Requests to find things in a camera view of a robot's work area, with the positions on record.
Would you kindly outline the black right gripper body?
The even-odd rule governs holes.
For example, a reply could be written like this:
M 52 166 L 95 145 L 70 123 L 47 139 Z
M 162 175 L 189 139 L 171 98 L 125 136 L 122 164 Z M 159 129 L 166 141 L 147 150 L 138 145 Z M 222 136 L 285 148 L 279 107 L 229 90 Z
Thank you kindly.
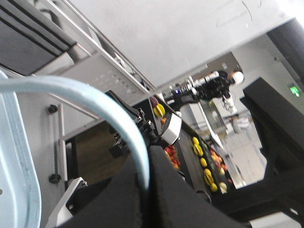
M 157 136 L 154 133 L 155 127 L 153 122 L 145 118 L 144 111 L 141 108 L 136 109 L 128 105 L 112 90 L 108 90 L 105 94 L 115 100 L 134 120 L 135 125 L 142 134 L 146 147 L 149 147 L 152 141 L 157 139 Z M 113 134 L 115 138 L 115 143 L 111 148 L 109 148 L 109 152 L 112 157 L 116 159 L 128 154 L 130 150 L 122 136 L 112 126 L 109 127 L 109 133 Z

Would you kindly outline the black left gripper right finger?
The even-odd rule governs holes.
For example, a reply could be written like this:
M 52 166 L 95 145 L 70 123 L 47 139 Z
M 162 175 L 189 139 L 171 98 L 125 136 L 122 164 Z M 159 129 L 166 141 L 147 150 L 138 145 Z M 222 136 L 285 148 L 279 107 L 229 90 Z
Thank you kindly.
M 160 146 L 148 149 L 151 228 L 241 228 L 183 180 Z

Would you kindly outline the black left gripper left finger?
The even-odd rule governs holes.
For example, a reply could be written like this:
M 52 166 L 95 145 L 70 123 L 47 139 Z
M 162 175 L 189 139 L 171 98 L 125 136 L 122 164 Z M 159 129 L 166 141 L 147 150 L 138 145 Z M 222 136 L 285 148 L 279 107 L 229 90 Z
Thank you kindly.
M 76 191 L 73 217 L 61 228 L 141 228 L 143 217 L 137 171 L 128 156 L 113 177 Z

